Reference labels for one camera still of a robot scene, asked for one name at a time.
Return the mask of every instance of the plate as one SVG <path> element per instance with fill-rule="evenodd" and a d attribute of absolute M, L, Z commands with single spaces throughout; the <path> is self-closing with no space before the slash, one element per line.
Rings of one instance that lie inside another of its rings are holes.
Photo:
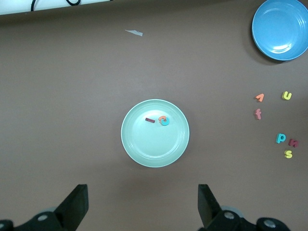
<path fill-rule="evenodd" d="M 168 125 L 159 117 L 166 116 Z M 134 106 L 125 116 L 121 139 L 127 154 L 147 167 L 163 167 L 184 153 L 189 141 L 189 126 L 183 112 L 165 100 L 146 100 Z"/>
<path fill-rule="evenodd" d="M 268 57 L 286 61 L 308 47 L 308 10 L 297 0 L 267 0 L 256 11 L 252 34 Z"/>

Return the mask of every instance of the gray table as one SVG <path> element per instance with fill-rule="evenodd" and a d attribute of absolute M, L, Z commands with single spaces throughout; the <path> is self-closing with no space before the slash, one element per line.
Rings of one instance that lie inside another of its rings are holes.
<path fill-rule="evenodd" d="M 306 230 L 308 52 L 277 62 L 257 49 L 262 2 L 115 0 L 1 16 L 0 218 L 22 224 L 86 183 L 79 231 L 195 231 L 206 183 L 252 223 Z M 130 108 L 154 98 L 177 105 L 191 132 L 163 168 L 135 163 L 120 137 Z M 278 133 L 299 141 L 293 158 Z"/>

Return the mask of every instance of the green plate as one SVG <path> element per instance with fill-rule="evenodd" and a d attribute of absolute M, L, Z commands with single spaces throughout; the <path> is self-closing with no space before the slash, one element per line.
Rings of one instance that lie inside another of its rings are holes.
<path fill-rule="evenodd" d="M 158 119 L 169 118 L 163 126 Z M 137 163 L 163 167 L 175 162 L 185 151 L 189 126 L 183 112 L 165 100 L 146 100 L 134 106 L 125 116 L 121 139 L 125 151 Z"/>

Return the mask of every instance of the screw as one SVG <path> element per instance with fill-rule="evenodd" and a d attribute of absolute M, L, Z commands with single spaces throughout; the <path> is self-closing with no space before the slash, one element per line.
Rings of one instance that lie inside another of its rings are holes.
<path fill-rule="evenodd" d="M 228 219 L 234 219 L 234 214 L 231 213 L 231 212 L 225 212 L 225 218 L 228 218 Z"/>
<path fill-rule="evenodd" d="M 47 215 L 41 215 L 38 217 L 38 221 L 43 221 L 43 220 L 46 220 L 47 219 Z"/>
<path fill-rule="evenodd" d="M 265 220 L 264 222 L 263 222 L 267 227 L 269 227 L 269 228 L 275 228 L 276 227 L 276 225 L 275 225 L 275 223 L 272 221 L 272 220 Z"/>

